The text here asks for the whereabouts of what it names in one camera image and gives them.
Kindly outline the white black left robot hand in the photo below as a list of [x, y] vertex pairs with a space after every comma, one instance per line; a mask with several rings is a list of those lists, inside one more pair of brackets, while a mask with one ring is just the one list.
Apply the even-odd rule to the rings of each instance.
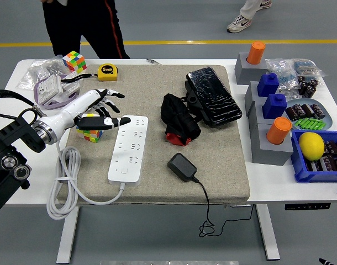
[[60, 141], [66, 129], [74, 126], [78, 126], [81, 130], [109, 130], [130, 123], [130, 118], [112, 118], [109, 114], [81, 117], [88, 110], [101, 110], [104, 103], [119, 113], [119, 109], [106, 96], [124, 98], [124, 95], [112, 89], [90, 90], [67, 104], [56, 114], [40, 118], [35, 122], [34, 127], [45, 134], [46, 144], [54, 144]]

